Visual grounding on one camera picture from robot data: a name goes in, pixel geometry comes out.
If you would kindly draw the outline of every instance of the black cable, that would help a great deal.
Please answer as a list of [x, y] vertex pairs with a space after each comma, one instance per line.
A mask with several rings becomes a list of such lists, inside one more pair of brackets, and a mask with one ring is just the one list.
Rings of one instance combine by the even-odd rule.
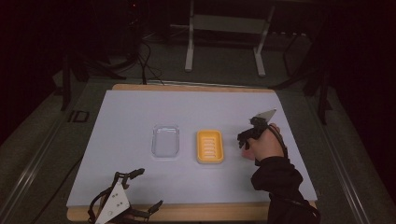
[[[155, 70], [157, 70], [157, 71], [160, 71], [160, 75], [157, 76], [157, 74], [155, 74], [155, 73], [152, 71], [152, 69], [155, 69]], [[163, 71], [161, 71], [161, 70], [158, 69], [158, 68], [149, 66], [149, 65], [148, 65], [148, 70], [150, 71], [150, 73], [151, 73], [152, 75], [154, 75], [154, 77], [155, 77], [157, 80], [159, 80], [159, 81], [161, 82], [161, 84], [163, 84], [163, 86], [165, 85], [165, 84], [163, 83], [163, 81], [160, 79], [160, 77], [163, 75]]]
[[140, 62], [140, 65], [141, 65], [141, 67], [142, 67], [142, 82], [143, 82], [143, 85], [147, 85], [148, 84], [148, 81], [147, 81], [147, 79], [146, 79], [146, 72], [145, 72], [145, 70], [146, 70], [146, 62], [145, 63], [142, 63], [142, 60], [143, 60], [143, 58], [141, 59], [142, 57], [141, 57], [141, 55], [139, 54], [139, 56], [137, 57], [137, 59], [139, 60], [139, 62]]
[[73, 170], [77, 167], [77, 165], [82, 161], [82, 157], [80, 157], [76, 163], [70, 168], [69, 172], [67, 172], [67, 175], [64, 177], [64, 180], [62, 181], [61, 185], [55, 190], [55, 192], [52, 194], [50, 199], [47, 201], [47, 203], [44, 205], [44, 207], [40, 210], [40, 212], [37, 214], [37, 216], [32, 220], [31, 224], [34, 224], [38, 221], [38, 219], [43, 215], [44, 211], [47, 209], [47, 207], [50, 205], [52, 200], [55, 198], [55, 196], [58, 194], [59, 190], [62, 188], [64, 185], [64, 182], [66, 182], [67, 178], [70, 176], [70, 174], [73, 172]]

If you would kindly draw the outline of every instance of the orange plastic container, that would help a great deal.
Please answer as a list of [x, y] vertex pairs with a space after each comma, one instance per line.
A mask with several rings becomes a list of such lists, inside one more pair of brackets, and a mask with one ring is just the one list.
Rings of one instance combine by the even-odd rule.
[[221, 132], [201, 130], [197, 133], [197, 160], [200, 163], [219, 163], [224, 159]]

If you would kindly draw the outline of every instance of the wire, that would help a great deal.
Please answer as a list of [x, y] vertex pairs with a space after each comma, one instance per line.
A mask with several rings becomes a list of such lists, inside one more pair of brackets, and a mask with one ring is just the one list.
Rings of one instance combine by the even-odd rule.
[[[148, 62], [149, 62], [149, 57], [150, 57], [150, 55], [151, 55], [151, 47], [150, 47], [146, 42], [144, 42], [144, 41], [142, 41], [142, 44], [145, 45], [145, 46], [148, 48], [148, 56], [147, 56], [146, 60], [144, 59], [144, 57], [143, 57], [141, 54], [138, 55], [138, 60], [139, 60], [139, 62], [140, 62], [140, 65], [142, 66], [142, 79], [143, 79], [143, 85], [147, 85], [146, 67], [148, 68], [148, 70], [150, 71], [150, 73], [151, 73], [152, 75], [154, 75], [154, 78], [158, 79], [163, 85], [165, 85], [165, 84], [163, 83], [163, 81], [160, 79], [160, 76], [163, 75], [163, 71], [161, 71], [161, 70], [158, 69], [158, 68], [149, 66], [149, 64], [148, 64]], [[156, 75], [156, 74], [152, 71], [152, 69], [157, 70], [157, 71], [160, 71], [160, 75], [159, 75], [159, 76]]]
[[34, 224], [38, 221], [38, 219], [43, 215], [44, 211], [47, 209], [47, 207], [50, 205], [50, 203], [53, 201], [55, 196], [58, 194], [59, 190], [62, 188], [64, 185], [64, 182], [66, 182], [67, 178], [70, 176], [70, 174], [73, 172], [73, 170], [77, 167], [77, 165], [82, 161], [82, 157], [80, 157], [76, 163], [70, 168], [69, 172], [67, 172], [67, 175], [64, 177], [64, 180], [62, 181], [61, 185], [55, 190], [55, 192], [52, 194], [52, 196], [49, 198], [47, 203], [44, 205], [44, 207], [40, 210], [40, 212], [37, 214], [37, 216], [32, 220], [31, 224]]

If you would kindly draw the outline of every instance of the black jacket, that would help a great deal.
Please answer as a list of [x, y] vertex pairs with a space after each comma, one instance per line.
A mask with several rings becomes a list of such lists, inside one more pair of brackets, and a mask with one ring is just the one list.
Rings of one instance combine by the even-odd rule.
[[318, 210], [309, 205], [299, 191], [303, 177], [283, 157], [270, 157], [260, 162], [251, 177], [254, 189], [270, 192], [268, 224], [318, 224]]

